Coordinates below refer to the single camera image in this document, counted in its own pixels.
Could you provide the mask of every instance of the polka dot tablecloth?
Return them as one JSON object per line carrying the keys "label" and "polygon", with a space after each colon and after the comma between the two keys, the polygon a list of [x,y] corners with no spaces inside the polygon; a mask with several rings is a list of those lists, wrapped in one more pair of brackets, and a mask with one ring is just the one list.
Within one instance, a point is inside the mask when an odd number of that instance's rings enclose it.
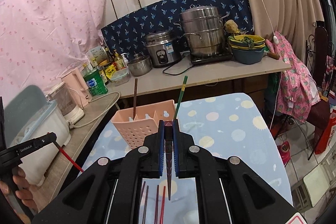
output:
{"label": "polka dot tablecloth", "polygon": [[[240,157],[281,196],[292,204],[290,184],[276,144],[252,99],[235,93],[181,103],[177,116],[180,131],[193,136],[196,145],[214,156],[227,159]],[[114,125],[109,122],[99,136],[83,168],[98,158],[118,159],[130,151]],[[156,188],[160,185],[159,205],[163,186],[167,185],[166,166],[161,179],[146,179],[149,185],[146,223],[153,223]],[[140,207],[140,220],[144,205]],[[166,193],[165,224],[197,224],[198,210],[195,179],[178,179],[172,171],[171,201]]]}

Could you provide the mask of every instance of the perforated plastic basket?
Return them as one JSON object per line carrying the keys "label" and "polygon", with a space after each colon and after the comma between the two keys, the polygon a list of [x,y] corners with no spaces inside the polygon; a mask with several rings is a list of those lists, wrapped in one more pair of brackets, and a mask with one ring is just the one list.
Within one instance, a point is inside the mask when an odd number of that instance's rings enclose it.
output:
{"label": "perforated plastic basket", "polygon": [[174,100],[138,106],[135,119],[133,108],[118,110],[111,122],[128,145],[134,149],[143,145],[147,135],[157,133],[159,121],[171,121],[174,117]]}

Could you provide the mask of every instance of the navy blue fabric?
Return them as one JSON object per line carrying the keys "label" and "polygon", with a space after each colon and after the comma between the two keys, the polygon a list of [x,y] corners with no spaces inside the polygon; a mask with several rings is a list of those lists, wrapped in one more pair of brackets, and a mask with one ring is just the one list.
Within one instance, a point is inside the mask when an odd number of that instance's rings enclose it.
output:
{"label": "navy blue fabric", "polygon": [[174,30],[181,38],[181,51],[188,50],[182,28],[174,25],[179,13],[195,6],[216,6],[225,20],[233,19],[239,29],[253,33],[252,14],[248,0],[162,0],[132,12],[102,29],[108,47],[119,53],[126,52],[131,59],[134,53],[147,54],[145,36],[156,30]]}

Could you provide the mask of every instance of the pot handle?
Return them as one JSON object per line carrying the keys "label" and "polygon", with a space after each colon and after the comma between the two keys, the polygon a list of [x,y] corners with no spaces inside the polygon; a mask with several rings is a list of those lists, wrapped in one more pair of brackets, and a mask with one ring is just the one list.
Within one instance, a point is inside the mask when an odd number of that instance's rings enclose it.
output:
{"label": "pot handle", "polygon": [[199,33],[194,33],[194,32],[187,32],[187,33],[184,33],[183,35],[185,35],[185,36],[189,36],[189,35],[191,35],[191,34],[193,34],[193,35],[198,35],[199,36],[199,39],[202,39],[202,36],[199,34]]}

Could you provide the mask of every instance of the red chopstick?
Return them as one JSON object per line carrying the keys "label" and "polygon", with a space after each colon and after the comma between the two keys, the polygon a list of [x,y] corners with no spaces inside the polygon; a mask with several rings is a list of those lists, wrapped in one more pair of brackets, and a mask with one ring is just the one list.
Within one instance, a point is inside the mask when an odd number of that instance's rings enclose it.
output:
{"label": "red chopstick", "polygon": [[163,187],[163,196],[162,196],[162,205],[161,205],[160,224],[163,223],[163,213],[164,213],[164,210],[165,210],[165,196],[166,196],[166,186]]}
{"label": "red chopstick", "polygon": [[57,142],[54,142],[54,145],[74,165],[74,167],[76,167],[80,172],[84,173],[84,170],[72,160],[72,158],[63,150],[62,147],[60,147],[60,145]]}
{"label": "red chopstick", "polygon": [[159,185],[157,185],[156,188],[154,224],[158,224],[158,212],[159,212]]}

